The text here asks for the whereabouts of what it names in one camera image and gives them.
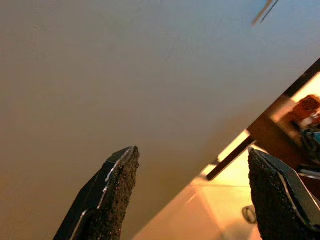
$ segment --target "wall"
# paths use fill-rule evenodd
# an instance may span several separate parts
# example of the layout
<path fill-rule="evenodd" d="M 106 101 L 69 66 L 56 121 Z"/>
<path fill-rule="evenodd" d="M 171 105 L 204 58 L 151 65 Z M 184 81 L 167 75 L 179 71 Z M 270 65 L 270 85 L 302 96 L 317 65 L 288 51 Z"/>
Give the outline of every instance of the wall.
<path fill-rule="evenodd" d="M 4 0 L 0 235 L 51 239 L 114 151 L 141 151 L 131 239 L 320 56 L 318 1 Z"/>

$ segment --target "floor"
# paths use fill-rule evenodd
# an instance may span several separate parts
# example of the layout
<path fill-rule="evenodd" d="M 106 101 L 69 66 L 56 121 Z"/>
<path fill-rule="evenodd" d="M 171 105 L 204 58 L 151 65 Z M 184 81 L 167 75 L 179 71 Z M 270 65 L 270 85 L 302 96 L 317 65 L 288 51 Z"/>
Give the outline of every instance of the floor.
<path fill-rule="evenodd" d="M 246 136 L 242 133 L 233 146 Z M 247 223 L 241 212 L 252 205 L 248 152 L 216 179 L 206 181 L 204 176 L 213 168 L 204 169 L 134 240 L 261 240 L 257 225 Z"/>

